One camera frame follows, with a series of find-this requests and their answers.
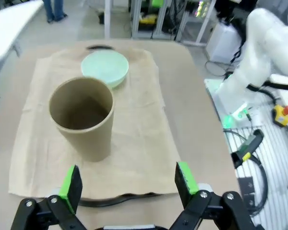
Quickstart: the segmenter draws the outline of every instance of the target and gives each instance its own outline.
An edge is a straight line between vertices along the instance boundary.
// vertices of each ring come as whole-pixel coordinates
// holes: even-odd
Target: light green bowl
[[[81,63],[83,76],[102,80],[111,88],[123,82],[128,69],[128,60],[114,50],[94,51]]]

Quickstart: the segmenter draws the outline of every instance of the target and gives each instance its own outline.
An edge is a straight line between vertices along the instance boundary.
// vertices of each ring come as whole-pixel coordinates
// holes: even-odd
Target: jeans
[[[51,0],[43,0],[46,10],[47,20],[60,20],[64,17],[63,0],[54,0],[54,13],[52,11]]]

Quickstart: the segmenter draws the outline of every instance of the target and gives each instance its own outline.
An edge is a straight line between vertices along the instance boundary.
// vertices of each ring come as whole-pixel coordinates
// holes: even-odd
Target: green gripper pad
[[[78,166],[70,167],[64,178],[59,196],[66,201],[69,210],[76,214],[82,193],[82,180]]]
[[[192,196],[199,191],[198,185],[194,180],[191,170],[186,162],[180,161],[176,164],[175,184],[178,193],[185,208]]]

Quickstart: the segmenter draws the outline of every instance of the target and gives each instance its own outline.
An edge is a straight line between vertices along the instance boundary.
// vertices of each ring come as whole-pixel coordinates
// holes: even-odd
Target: wooden tabletop
[[[214,192],[239,191],[222,125],[208,96],[203,76],[197,74],[189,51],[174,42],[134,40],[94,40],[78,42],[85,48],[104,44],[112,47],[136,47],[148,50],[159,67],[162,94],[169,125],[180,153],[199,183],[212,186]],[[60,51],[62,45],[43,46],[26,52],[16,62],[9,90],[0,105],[0,229],[11,227],[21,197],[8,194],[9,168],[18,128],[36,60]],[[78,218],[88,229],[105,225],[156,224],[169,228],[182,211],[178,195],[128,201],[106,208],[79,207]],[[201,230],[216,230],[212,221],[203,221]]]

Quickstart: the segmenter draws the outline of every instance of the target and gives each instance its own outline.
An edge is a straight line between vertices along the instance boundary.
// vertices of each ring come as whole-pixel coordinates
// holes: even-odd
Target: green object
[[[163,6],[163,0],[152,0],[152,6],[153,7],[162,7]]]
[[[234,119],[231,115],[227,115],[225,118],[224,118],[224,121],[223,121],[223,127],[224,128],[231,128],[233,126],[233,123],[234,123]]]
[[[97,78],[111,88],[123,82],[128,69],[128,60],[114,50],[94,51],[81,62],[83,76]]]
[[[178,162],[178,166],[180,171],[182,172],[182,176],[185,184],[187,185],[188,192],[190,195],[194,195],[199,191],[198,185],[193,178],[191,170],[186,162],[180,161]]]
[[[73,174],[74,168],[75,168],[75,165],[69,168],[67,175],[64,178],[63,186],[61,187],[59,191],[59,196],[66,201],[68,208],[73,214],[75,214],[75,211],[72,208],[72,205],[69,201],[68,194],[69,194],[70,186],[72,183],[72,174]]]

